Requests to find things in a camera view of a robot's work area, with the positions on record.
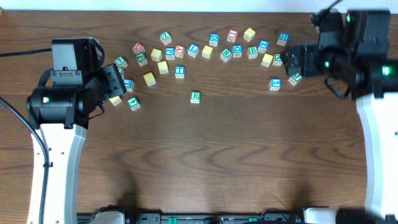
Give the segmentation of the green B block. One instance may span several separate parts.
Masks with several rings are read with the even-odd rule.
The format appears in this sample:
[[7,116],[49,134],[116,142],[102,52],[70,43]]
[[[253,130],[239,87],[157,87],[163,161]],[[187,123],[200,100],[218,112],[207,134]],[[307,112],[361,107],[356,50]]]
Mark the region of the green B block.
[[248,55],[248,59],[254,59],[258,56],[258,49],[256,46],[249,46],[248,47],[248,51],[247,51],[247,55]]

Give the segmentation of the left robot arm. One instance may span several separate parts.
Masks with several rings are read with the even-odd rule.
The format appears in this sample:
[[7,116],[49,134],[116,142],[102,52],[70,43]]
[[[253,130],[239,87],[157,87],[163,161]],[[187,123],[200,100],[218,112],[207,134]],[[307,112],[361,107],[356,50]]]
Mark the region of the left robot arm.
[[76,223],[78,169],[91,113],[126,92],[99,42],[54,39],[53,67],[26,102],[34,169],[28,223]]

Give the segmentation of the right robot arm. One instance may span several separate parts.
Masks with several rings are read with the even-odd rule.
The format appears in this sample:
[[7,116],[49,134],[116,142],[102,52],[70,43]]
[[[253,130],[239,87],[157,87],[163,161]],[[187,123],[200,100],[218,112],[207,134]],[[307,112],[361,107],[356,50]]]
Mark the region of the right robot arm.
[[306,222],[397,222],[397,60],[388,56],[390,19],[387,9],[342,15],[329,7],[311,16],[317,42],[287,47],[280,55],[291,84],[323,75],[337,98],[351,98],[364,134],[364,208],[306,210]]

